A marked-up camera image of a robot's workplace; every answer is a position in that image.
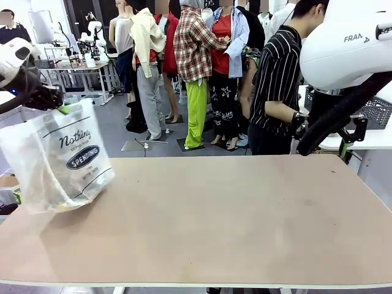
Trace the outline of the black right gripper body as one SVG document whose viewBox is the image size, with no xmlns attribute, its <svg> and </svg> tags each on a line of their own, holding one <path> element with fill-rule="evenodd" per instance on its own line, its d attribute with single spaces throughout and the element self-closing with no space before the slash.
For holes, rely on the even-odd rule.
<svg viewBox="0 0 392 294">
<path fill-rule="evenodd" d="M 354 143 L 356 141 L 363 141 L 366 135 L 366 129 L 368 125 L 368 118 L 364 114 L 351 115 L 350 121 L 354 123 L 355 130 L 353 133 L 349 133 L 345 126 L 349 123 L 347 119 L 343 126 L 338 129 L 337 133 L 341 136 L 344 143 Z"/>
</svg>

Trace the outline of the mannequin cream jacket gray pants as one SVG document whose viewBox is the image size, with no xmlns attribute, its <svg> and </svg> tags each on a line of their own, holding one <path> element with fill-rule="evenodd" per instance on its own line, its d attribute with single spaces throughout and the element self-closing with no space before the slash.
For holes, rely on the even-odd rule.
<svg viewBox="0 0 392 294">
<path fill-rule="evenodd" d="M 166 37 L 156 24 L 146 0 L 126 0 L 133 10 L 129 34 L 134 41 L 132 67 L 137 74 L 137 86 L 150 140 L 159 140 L 165 130 L 165 116 L 159 90 L 158 57 L 165 49 Z"/>
</svg>

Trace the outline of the background work desk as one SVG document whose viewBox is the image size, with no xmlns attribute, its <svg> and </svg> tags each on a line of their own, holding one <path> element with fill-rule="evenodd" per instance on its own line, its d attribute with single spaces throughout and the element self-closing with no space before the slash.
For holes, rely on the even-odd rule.
<svg viewBox="0 0 392 294">
<path fill-rule="evenodd" d="M 50 85 L 59 84 L 65 95 L 100 99 L 108 103 L 121 89 L 120 80 L 113 61 L 98 61 L 94 67 L 87 63 L 58 61 L 54 68 L 41 69 Z"/>
</svg>

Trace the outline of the mannequin plaid shirt green pants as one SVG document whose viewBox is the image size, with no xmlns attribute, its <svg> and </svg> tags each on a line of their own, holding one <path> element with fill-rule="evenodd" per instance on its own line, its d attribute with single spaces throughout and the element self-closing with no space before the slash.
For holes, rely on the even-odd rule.
<svg viewBox="0 0 392 294">
<path fill-rule="evenodd" d="M 204 0 L 179 0 L 181 15 L 174 36 L 179 77 L 186 84 L 188 131 L 184 147 L 203 145 L 208 78 L 212 75 L 210 50 L 225 42 L 210 31 L 202 18 Z"/>
</svg>

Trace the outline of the mannequin in black jacket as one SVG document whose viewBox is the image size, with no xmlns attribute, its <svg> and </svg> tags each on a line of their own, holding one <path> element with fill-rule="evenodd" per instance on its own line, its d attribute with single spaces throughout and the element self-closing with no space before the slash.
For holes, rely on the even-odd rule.
<svg viewBox="0 0 392 294">
<path fill-rule="evenodd" d="M 239 9 L 246 17 L 249 26 L 249 38 L 247 41 L 247 46 L 252 49 L 258 49 L 259 51 L 262 51 L 265 44 L 264 28 L 258 19 L 258 16 L 246 9 L 248 3 L 249 0 L 238 0 L 236 4 L 236 8 Z"/>
</svg>

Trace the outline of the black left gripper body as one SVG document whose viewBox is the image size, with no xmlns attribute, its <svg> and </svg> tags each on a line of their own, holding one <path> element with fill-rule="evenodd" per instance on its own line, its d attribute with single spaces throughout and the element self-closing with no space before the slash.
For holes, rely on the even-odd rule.
<svg viewBox="0 0 392 294">
<path fill-rule="evenodd" d="M 42 84 L 32 93 L 24 107 L 36 110 L 54 110 L 64 104 L 64 93 L 60 85 Z"/>
</svg>

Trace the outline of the clear printed shopping bag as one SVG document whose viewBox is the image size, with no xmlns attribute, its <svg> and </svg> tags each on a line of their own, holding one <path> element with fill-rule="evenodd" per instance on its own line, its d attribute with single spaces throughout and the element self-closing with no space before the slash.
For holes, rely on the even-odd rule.
<svg viewBox="0 0 392 294">
<path fill-rule="evenodd" d="M 32 213 L 85 206 L 115 177 L 92 100 L 0 129 L 0 148 Z"/>
</svg>

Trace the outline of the mannequin red top blue shirt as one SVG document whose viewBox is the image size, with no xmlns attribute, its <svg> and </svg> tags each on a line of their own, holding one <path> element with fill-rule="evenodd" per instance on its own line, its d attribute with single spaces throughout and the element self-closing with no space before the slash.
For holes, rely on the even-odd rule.
<svg viewBox="0 0 392 294">
<path fill-rule="evenodd" d="M 239 137 L 235 96 L 238 79 L 243 76 L 241 53 L 249 38 L 249 26 L 246 17 L 233 3 L 234 0 L 220 0 L 220 7 L 207 19 L 210 31 L 225 42 L 222 49 L 211 50 L 209 93 L 215 139 Z"/>
</svg>

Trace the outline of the black garment pile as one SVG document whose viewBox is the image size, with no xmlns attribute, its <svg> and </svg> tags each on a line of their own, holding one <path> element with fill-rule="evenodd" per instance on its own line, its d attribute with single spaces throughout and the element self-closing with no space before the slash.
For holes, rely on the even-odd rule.
<svg viewBox="0 0 392 294">
<path fill-rule="evenodd" d="M 148 130 L 143 109 L 139 100 L 129 102 L 127 107 L 130 108 L 129 122 L 126 124 L 126 129 L 129 132 L 141 134 Z"/>
</svg>

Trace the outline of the gray floor plate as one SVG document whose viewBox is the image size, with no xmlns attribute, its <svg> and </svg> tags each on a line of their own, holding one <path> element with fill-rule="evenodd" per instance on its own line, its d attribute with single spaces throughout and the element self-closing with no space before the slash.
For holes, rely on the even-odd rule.
<svg viewBox="0 0 392 294">
<path fill-rule="evenodd" d="M 138 141 L 136 138 L 133 140 L 126 141 L 122 146 L 122 152 L 131 152 L 131 151 L 145 151 L 145 144 Z"/>
</svg>

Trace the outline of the mannequin in floral shirt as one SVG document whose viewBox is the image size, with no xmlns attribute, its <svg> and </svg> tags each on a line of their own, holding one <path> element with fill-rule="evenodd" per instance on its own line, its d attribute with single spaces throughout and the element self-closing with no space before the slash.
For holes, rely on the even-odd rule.
<svg viewBox="0 0 392 294">
<path fill-rule="evenodd" d="M 253 80 L 260 66 L 261 51 L 257 48 L 245 46 L 242 50 L 241 58 L 243 62 L 244 77 L 241 80 L 242 86 L 240 90 L 239 101 L 241 104 L 243 116 L 246 119 L 249 119 L 251 108 L 251 94 L 254 88 Z"/>
</svg>

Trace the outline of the mannequin in red jacket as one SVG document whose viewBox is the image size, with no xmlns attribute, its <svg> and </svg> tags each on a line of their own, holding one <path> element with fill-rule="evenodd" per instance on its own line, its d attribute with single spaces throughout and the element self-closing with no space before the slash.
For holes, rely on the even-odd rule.
<svg viewBox="0 0 392 294">
<path fill-rule="evenodd" d="M 172 86 L 172 79 L 178 75 L 174 48 L 174 36 L 178 25 L 178 19 L 171 12 L 168 14 L 155 14 L 154 19 L 166 37 L 164 57 L 160 60 L 160 69 L 171 107 L 169 115 L 178 116 L 180 115 L 178 102 Z"/>
</svg>

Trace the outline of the seated person in dark shirt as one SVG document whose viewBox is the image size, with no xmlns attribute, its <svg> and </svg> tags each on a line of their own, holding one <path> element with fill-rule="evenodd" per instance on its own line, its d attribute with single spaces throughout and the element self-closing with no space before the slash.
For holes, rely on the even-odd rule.
<svg viewBox="0 0 392 294">
<path fill-rule="evenodd" d="M 0 10 L 0 44 L 4 45 L 17 37 L 32 43 L 26 28 L 15 21 L 14 12 L 10 9 Z"/>
</svg>

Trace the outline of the white whiteboard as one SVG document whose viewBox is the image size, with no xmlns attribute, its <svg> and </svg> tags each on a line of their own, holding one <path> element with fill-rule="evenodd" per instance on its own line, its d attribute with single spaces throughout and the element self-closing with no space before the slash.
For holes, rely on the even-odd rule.
<svg viewBox="0 0 392 294">
<path fill-rule="evenodd" d="M 38 44 L 52 43 L 55 40 L 53 22 L 49 10 L 30 11 L 29 19 Z"/>
</svg>

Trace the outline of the white table with baskets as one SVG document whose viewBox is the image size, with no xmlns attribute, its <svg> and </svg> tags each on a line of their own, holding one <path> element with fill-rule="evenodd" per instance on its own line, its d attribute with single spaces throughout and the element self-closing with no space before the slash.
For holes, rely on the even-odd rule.
<svg viewBox="0 0 392 294">
<path fill-rule="evenodd" d="M 302 85 L 299 88 L 300 110 L 307 113 L 304 107 L 307 86 Z M 389 82 L 380 92 L 377 97 L 392 103 L 392 81 Z M 319 144 L 322 150 L 338 151 L 342 138 L 338 134 L 329 135 L 324 141 Z M 357 175 L 364 178 L 365 174 L 371 167 L 371 156 L 375 154 L 376 150 L 392 150 L 392 115 L 389 119 L 385 129 L 382 130 L 367 130 L 364 141 L 356 141 L 352 146 L 349 146 L 352 151 L 365 151 L 362 157 Z"/>
</svg>

